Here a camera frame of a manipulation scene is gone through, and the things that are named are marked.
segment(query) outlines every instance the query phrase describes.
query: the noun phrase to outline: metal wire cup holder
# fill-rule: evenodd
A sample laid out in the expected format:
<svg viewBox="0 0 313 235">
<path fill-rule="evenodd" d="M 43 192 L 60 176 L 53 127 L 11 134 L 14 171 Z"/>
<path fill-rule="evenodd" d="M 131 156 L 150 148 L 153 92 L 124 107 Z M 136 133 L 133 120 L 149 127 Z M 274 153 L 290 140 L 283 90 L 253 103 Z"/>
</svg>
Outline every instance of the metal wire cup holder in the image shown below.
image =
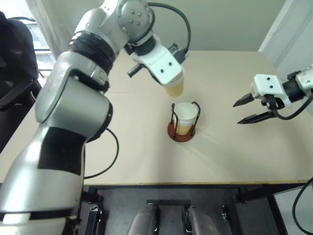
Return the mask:
<svg viewBox="0 0 313 235">
<path fill-rule="evenodd" d="M 174 103 L 172 104 L 171 122 L 168 124 L 167 133 L 171 137 L 171 139 L 173 139 L 173 140 L 175 140 L 177 142 L 189 141 L 195 135 L 195 131 L 196 131 L 195 128 L 196 128 L 196 125 L 197 125 L 197 122 L 198 122 L 198 119 L 199 119 L 199 116 L 200 116 L 201 108 L 200 108 L 200 106 L 199 106 L 199 104 L 197 102 L 193 101 L 191 103 L 197 107 L 198 113 L 197 113 L 196 119 L 194 121 L 194 124 L 191 126 L 190 130 L 185 135 L 180 135 L 180 134 L 177 133 L 179 118 L 178 118 L 177 114 L 174 111 L 175 104 Z"/>
</svg>

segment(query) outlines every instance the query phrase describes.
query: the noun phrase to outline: tabletop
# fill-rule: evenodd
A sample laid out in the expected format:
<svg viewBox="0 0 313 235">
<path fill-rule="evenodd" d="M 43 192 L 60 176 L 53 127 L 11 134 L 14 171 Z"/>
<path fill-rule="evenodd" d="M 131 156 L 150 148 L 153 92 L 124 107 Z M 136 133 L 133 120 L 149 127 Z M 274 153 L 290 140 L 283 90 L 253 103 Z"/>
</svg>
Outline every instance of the tabletop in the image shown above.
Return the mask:
<svg viewBox="0 0 313 235">
<path fill-rule="evenodd" d="M 118 159 L 108 172 L 85 180 L 86 185 L 294 183 L 313 174 L 313 118 L 307 111 L 288 121 L 237 124 L 266 111 L 258 100 L 232 107 L 249 92 L 255 74 L 277 74 L 265 55 L 190 51 L 183 63 L 184 94 L 178 98 L 169 97 L 146 70 L 129 78 L 126 71 L 133 65 L 127 54 L 119 55 L 106 93 L 113 105 L 109 128 L 120 143 Z M 195 136 L 175 142 L 167 134 L 171 104 L 192 101 L 201 107 Z M 0 154 L 0 182 L 37 126 L 32 108 Z M 105 169 L 115 151 L 108 132 L 88 143 L 85 175 Z"/>
</svg>

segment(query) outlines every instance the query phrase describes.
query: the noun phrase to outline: silver robotic arm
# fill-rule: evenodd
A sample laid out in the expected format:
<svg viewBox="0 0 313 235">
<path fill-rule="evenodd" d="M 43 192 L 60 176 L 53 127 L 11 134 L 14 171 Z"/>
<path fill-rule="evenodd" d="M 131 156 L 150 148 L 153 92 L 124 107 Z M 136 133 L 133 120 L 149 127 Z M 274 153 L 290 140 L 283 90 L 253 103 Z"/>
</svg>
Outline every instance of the silver robotic arm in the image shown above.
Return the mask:
<svg viewBox="0 0 313 235">
<path fill-rule="evenodd" d="M 304 71 L 296 71 L 288 75 L 288 81 L 281 83 L 276 75 L 257 74 L 250 85 L 251 93 L 239 99 L 234 107 L 247 104 L 254 99 L 260 99 L 268 111 L 260 115 L 253 114 L 241 121 L 239 124 L 257 123 L 269 118 L 280 118 L 289 120 L 299 115 L 313 100 L 313 65 Z M 284 117 L 278 110 L 292 107 L 292 103 L 308 99 L 292 115 Z"/>
<path fill-rule="evenodd" d="M 183 68 L 153 34 L 152 20 L 145 0 L 107 0 L 83 16 L 38 96 L 39 128 L 1 187 L 0 234 L 65 235 L 77 228 L 85 144 L 110 123 L 104 94 L 124 47 L 161 85 L 182 83 Z"/>
</svg>

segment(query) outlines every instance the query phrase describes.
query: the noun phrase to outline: black chair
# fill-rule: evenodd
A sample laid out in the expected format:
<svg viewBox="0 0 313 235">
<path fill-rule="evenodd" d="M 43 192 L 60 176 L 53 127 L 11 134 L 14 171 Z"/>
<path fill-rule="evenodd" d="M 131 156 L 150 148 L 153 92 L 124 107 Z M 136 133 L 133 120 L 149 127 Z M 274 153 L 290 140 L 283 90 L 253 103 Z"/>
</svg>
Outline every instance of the black chair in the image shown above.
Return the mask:
<svg viewBox="0 0 313 235">
<path fill-rule="evenodd" d="M 33 39 L 27 26 L 0 12 L 0 152 L 41 89 Z"/>
</svg>

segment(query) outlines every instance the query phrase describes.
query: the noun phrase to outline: paper cup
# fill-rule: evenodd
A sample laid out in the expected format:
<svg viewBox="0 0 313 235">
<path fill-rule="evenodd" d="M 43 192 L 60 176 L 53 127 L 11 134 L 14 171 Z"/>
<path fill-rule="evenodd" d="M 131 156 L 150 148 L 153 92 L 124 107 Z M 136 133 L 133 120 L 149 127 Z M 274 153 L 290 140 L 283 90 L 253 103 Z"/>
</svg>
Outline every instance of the paper cup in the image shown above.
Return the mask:
<svg viewBox="0 0 313 235">
<path fill-rule="evenodd" d="M 178 126 L 176 133 L 179 135 L 186 135 L 197 117 L 197 108 L 192 103 L 179 103 L 175 106 L 174 112 L 178 116 Z"/>
</svg>

